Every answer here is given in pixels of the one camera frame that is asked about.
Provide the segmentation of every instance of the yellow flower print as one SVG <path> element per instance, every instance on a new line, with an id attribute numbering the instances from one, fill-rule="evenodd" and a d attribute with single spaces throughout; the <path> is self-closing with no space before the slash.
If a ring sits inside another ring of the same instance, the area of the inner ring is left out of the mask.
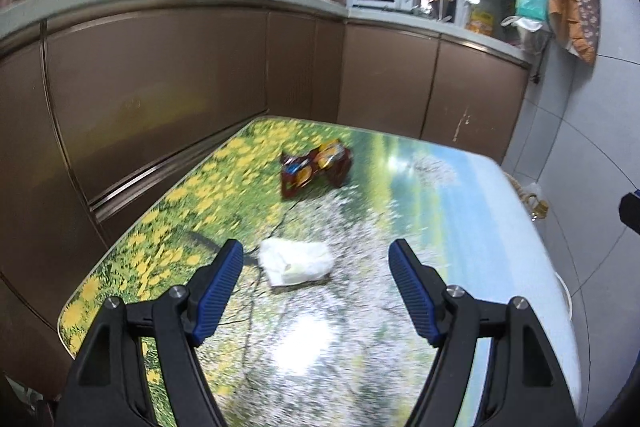
<path id="1" fill-rule="evenodd" d="M 143 233 L 135 233 L 134 235 L 129 237 L 129 240 L 127 241 L 127 246 L 129 248 L 137 247 L 139 245 L 142 245 L 142 243 L 145 242 L 145 239 L 146 239 L 145 234 L 143 234 Z"/>
<path id="2" fill-rule="evenodd" d="M 62 320 L 60 323 L 63 328 L 68 329 L 73 326 L 77 326 L 78 322 L 82 318 L 82 313 L 84 312 L 84 304 L 82 301 L 76 301 L 73 304 L 69 304 L 66 311 L 62 314 Z"/>
<path id="3" fill-rule="evenodd" d="M 175 249 L 175 254 L 171 259 L 172 263 L 177 263 L 180 261 L 180 257 L 182 257 L 182 247 L 178 247 Z"/>
<path id="4" fill-rule="evenodd" d="M 236 136 L 226 143 L 229 149 L 240 149 L 244 145 L 244 138 Z"/>
<path id="5" fill-rule="evenodd" d="M 80 350 L 80 346 L 82 346 L 82 337 L 76 333 L 69 340 L 69 349 L 75 355 Z"/>
<path id="6" fill-rule="evenodd" d="M 209 214 L 209 216 L 204 218 L 204 223 L 205 225 L 210 225 L 211 223 L 213 223 L 216 218 L 218 217 L 216 214 L 218 213 L 218 210 L 215 210 L 213 212 L 213 214 Z"/>
<path id="7" fill-rule="evenodd" d="M 146 271 L 147 267 L 148 265 L 146 264 L 146 261 L 143 261 L 142 263 L 140 263 L 136 268 L 138 275 L 142 275 Z"/>
<path id="8" fill-rule="evenodd" d="M 169 226 L 168 225 L 162 225 L 162 227 L 160 227 L 159 229 L 157 229 L 154 232 L 154 235 L 152 236 L 152 243 L 154 245 L 157 245 L 158 243 L 160 243 L 160 241 L 162 240 L 162 237 L 168 231 L 169 231 Z"/>
<path id="9" fill-rule="evenodd" d="M 146 379 L 151 383 L 158 383 L 160 382 L 160 374 L 155 369 L 151 369 L 146 374 Z"/>
<path id="10" fill-rule="evenodd" d="M 162 261 L 160 261 L 160 266 L 167 266 L 171 260 L 174 258 L 175 255 L 175 251 L 173 250 L 167 250 L 166 252 L 164 252 L 164 254 L 162 255 Z"/>
<path id="11" fill-rule="evenodd" d="M 185 197 L 187 194 L 189 194 L 189 191 L 185 187 L 176 187 L 166 195 L 166 201 L 178 201 Z"/>
<path id="12" fill-rule="evenodd" d="M 144 250 L 138 250 L 138 253 L 135 255 L 135 257 L 133 257 L 133 259 L 131 259 L 131 264 L 133 266 L 136 266 L 137 264 L 140 263 L 140 261 L 142 261 L 142 258 L 145 256 L 145 251 Z"/>
<path id="13" fill-rule="evenodd" d="M 202 200 L 200 203 L 197 204 L 196 212 L 198 214 L 201 214 L 205 210 L 207 210 L 212 204 L 213 204 L 213 198 L 207 198 L 205 200 Z"/>
<path id="14" fill-rule="evenodd" d="M 90 301 L 92 299 L 95 299 L 95 296 L 98 293 L 98 289 L 100 289 L 100 280 L 95 275 L 93 275 L 89 277 L 89 279 L 87 279 L 82 286 L 80 296 L 85 301 Z"/>
<path id="15" fill-rule="evenodd" d="M 154 208 L 153 210 L 150 210 L 145 214 L 145 216 L 140 220 L 140 223 L 148 225 L 149 223 L 151 223 L 151 221 L 158 217 L 158 214 L 160 214 L 160 211 L 157 208 Z"/>
<path id="16" fill-rule="evenodd" d="M 197 187 L 202 179 L 199 176 L 192 176 L 187 181 L 184 182 L 185 187 Z"/>
<path id="17" fill-rule="evenodd" d="M 205 186 L 203 188 L 200 188 L 197 192 L 196 192 L 196 196 L 199 198 L 206 198 L 207 196 L 209 196 L 212 192 L 214 192 L 214 188 L 213 187 L 208 187 Z"/>

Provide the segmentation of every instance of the kitchen counter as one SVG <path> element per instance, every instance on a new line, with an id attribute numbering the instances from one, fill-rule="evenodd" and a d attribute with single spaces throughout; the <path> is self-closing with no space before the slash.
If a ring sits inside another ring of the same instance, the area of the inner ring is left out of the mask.
<path id="1" fill-rule="evenodd" d="M 314 182 L 280 195 L 282 150 L 340 138 L 354 163 L 342 188 Z M 404 425 L 435 351 L 412 326 L 388 269 L 404 237 L 421 262 L 475 298 L 524 295 L 549 337 L 574 403 L 575 338 L 532 222 L 491 160 L 398 136 L 302 120 L 255 120 L 213 152 L 116 242 L 66 304 L 60 338 L 73 355 L 107 296 L 157 298 L 209 264 L 233 237 L 244 268 L 218 329 L 197 349 L 230 426 Z M 328 280 L 272 289 L 255 251 L 268 237 L 324 241 Z M 478 342 L 460 427 L 474 423 L 489 341 Z M 143 342 L 156 418 L 174 419 L 152 339 Z"/>
<path id="2" fill-rule="evenodd" d="M 8 36 L 18 34 L 20 31 L 40 23 L 42 20 L 48 20 L 80 9 L 97 6 L 104 7 L 107 4 L 120 1 L 133 1 L 135 3 L 144 2 L 145 0 L 20 0 L 0 10 L 0 41 Z M 475 34 L 450 23 L 440 23 L 408 14 L 362 8 L 348 9 L 325 0 L 183 0 L 183 2 L 185 4 L 190 2 L 194 4 L 212 4 L 212 2 L 219 2 L 220 4 L 265 3 L 269 4 L 269 6 L 309 12 L 330 18 L 341 18 L 350 22 L 380 24 L 392 26 L 396 29 L 406 28 L 437 34 L 444 39 L 453 39 L 508 60 L 525 65 L 533 63 L 532 55 L 505 42 Z"/>

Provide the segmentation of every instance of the brown cabinet door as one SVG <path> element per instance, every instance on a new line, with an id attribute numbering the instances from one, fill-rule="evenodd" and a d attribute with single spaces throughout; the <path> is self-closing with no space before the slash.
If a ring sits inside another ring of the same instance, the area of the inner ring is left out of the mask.
<path id="1" fill-rule="evenodd" d="M 441 42 L 421 138 L 500 163 L 526 87 L 523 68 L 466 46 Z"/>
<path id="2" fill-rule="evenodd" d="M 54 326 L 106 247 L 66 171 L 37 44 L 0 62 L 0 150 L 0 271 Z"/>
<path id="3" fill-rule="evenodd" d="M 65 384 L 71 356 L 58 334 L 0 281 L 0 371 L 54 399 Z"/>
<path id="4" fill-rule="evenodd" d="M 267 100 L 269 113 L 311 118 L 316 22 L 301 15 L 269 13 Z"/>
<path id="5" fill-rule="evenodd" d="M 335 123 L 342 87 L 344 24 L 316 21 L 311 119 Z"/>
<path id="6" fill-rule="evenodd" d="M 348 25 L 338 123 L 420 137 L 438 40 Z"/>
<path id="7" fill-rule="evenodd" d="M 88 200 L 266 108 L 266 12 L 115 16 L 47 39 L 52 99 Z"/>

